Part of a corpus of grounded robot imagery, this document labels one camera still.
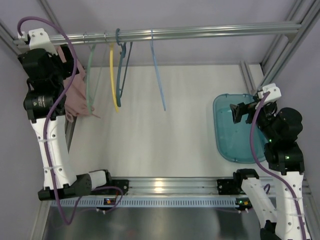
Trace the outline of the pink trousers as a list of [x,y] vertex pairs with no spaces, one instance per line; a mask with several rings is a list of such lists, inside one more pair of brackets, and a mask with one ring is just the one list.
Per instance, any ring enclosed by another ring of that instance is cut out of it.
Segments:
[[89,112],[86,99],[86,85],[84,82],[86,72],[79,61],[77,61],[77,69],[79,73],[75,75],[71,86],[66,92],[66,100],[64,105],[66,112],[65,118],[70,123],[74,121],[75,117],[98,117],[93,112]]

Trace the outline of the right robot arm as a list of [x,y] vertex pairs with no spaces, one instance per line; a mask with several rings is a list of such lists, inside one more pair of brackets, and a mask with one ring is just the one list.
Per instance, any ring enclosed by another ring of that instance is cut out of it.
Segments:
[[254,169],[238,169],[233,179],[258,217],[260,239],[309,240],[303,206],[304,156],[297,143],[303,117],[290,107],[278,109],[275,101],[267,102],[268,96],[231,104],[230,109],[235,124],[248,116],[250,150],[258,167],[273,179],[276,204]]

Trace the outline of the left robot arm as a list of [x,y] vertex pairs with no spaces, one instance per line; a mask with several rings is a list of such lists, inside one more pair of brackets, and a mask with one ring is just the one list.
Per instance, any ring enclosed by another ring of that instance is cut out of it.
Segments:
[[40,201],[68,199],[100,193],[111,182],[110,173],[95,170],[75,174],[69,159],[65,135],[66,97],[61,96],[64,80],[71,77],[74,59],[67,45],[62,46],[65,60],[44,48],[31,49],[18,56],[28,78],[23,107],[40,148],[44,183]]

